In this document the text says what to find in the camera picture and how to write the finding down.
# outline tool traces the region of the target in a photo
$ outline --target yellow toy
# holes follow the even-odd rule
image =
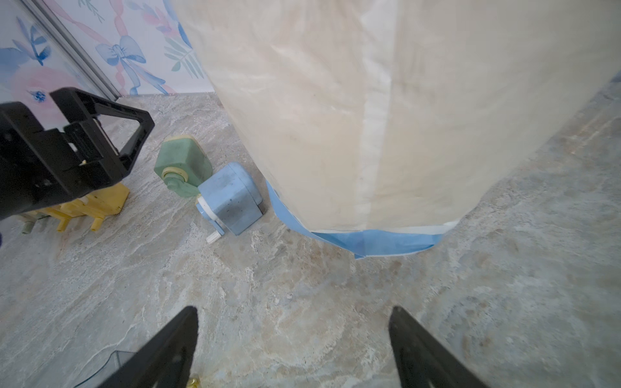
[[[94,218],[91,230],[95,231],[101,227],[101,224],[108,215],[115,215],[121,212],[128,195],[129,189],[122,183],[117,183],[112,187],[95,190],[71,202],[39,209],[37,212],[58,219],[60,222],[56,230],[59,232],[67,228],[72,218],[88,215]]]
[[[195,374],[190,375],[186,388],[201,388],[200,378]]]

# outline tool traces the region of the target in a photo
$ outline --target white tape strip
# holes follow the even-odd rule
[[[452,228],[457,226],[457,221],[451,221],[447,223],[443,223],[442,225],[431,225],[428,227],[405,227],[405,228],[387,228],[383,229],[386,232],[392,233],[409,233],[409,234],[417,234],[417,235],[443,235],[448,232]],[[313,230],[314,233],[350,233],[350,232],[360,232],[359,230]]]
[[[359,230],[367,229],[388,123],[398,3],[398,0],[375,0],[361,18],[366,102],[355,197],[356,228]]]

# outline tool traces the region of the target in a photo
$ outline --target large beige bag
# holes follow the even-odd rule
[[[449,228],[621,69],[613,0],[176,6],[244,145],[311,231]]]

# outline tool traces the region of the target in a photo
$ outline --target painted blue bow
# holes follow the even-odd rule
[[[161,91],[164,94],[168,94],[161,86],[166,83],[161,78],[157,78],[151,73],[145,71],[140,66],[133,64],[130,61],[138,62],[138,63],[146,63],[142,50],[138,46],[138,43],[128,35],[124,35],[120,38],[120,42],[118,45],[114,45],[112,47],[106,44],[100,44],[95,47],[95,50],[101,55],[108,65],[116,66],[119,61],[123,66],[123,69],[132,80],[134,87],[129,90],[129,94],[137,95],[138,87],[140,86],[140,79],[138,78],[138,74],[142,76],[148,83],[153,85],[157,90]]]

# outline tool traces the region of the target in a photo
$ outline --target blue pencil sharpener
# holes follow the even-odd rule
[[[259,204],[263,197],[248,171],[232,162],[198,186],[201,195],[196,208],[217,230],[208,240],[213,242],[224,234],[224,228],[240,235],[263,213]]]

